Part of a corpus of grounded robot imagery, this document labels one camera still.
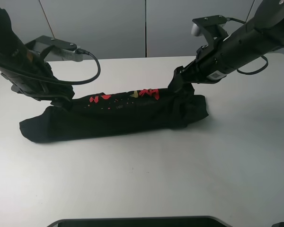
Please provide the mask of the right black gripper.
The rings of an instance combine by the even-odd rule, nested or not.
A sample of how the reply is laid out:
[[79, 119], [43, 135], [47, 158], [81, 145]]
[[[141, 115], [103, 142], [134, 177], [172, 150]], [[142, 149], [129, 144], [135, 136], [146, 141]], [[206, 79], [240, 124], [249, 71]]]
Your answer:
[[230, 73], [228, 37], [213, 39], [197, 50], [195, 60], [179, 68], [181, 84], [215, 84]]

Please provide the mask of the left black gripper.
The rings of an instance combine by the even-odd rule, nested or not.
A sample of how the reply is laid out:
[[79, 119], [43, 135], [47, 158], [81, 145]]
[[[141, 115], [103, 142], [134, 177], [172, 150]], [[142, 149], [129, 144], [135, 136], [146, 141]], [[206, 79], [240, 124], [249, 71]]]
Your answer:
[[74, 96], [71, 85], [61, 85], [44, 58], [47, 49], [35, 52], [30, 49], [14, 49], [0, 53], [1, 75], [12, 83], [12, 91], [37, 101], [52, 104], [70, 104]]

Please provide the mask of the black robot base front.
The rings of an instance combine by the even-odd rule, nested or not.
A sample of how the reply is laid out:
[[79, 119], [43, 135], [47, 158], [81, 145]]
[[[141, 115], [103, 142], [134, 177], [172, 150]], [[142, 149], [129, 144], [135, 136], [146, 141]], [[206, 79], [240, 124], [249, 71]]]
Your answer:
[[61, 219], [50, 227], [228, 227], [211, 216]]

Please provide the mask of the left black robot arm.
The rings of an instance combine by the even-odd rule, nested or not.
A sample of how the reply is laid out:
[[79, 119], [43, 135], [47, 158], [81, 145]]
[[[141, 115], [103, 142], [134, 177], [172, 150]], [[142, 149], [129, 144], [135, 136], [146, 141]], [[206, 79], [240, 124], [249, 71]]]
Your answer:
[[10, 17], [0, 8], [0, 71], [12, 83], [12, 91], [37, 101], [51, 101], [53, 105], [69, 104], [74, 96], [71, 85], [58, 85], [26, 77], [56, 79], [51, 66], [44, 59], [52, 50], [47, 46], [41, 52], [34, 49], [36, 41], [23, 44], [12, 30]]

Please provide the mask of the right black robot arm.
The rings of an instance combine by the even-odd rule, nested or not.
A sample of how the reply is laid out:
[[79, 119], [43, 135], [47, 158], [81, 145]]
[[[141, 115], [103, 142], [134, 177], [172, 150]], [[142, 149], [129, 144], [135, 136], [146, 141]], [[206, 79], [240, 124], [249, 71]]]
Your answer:
[[264, 0], [252, 19], [232, 34], [222, 27], [230, 17], [193, 19], [192, 34], [202, 34], [207, 45], [196, 59], [174, 71], [185, 83], [216, 83], [251, 61], [284, 48], [284, 0]]

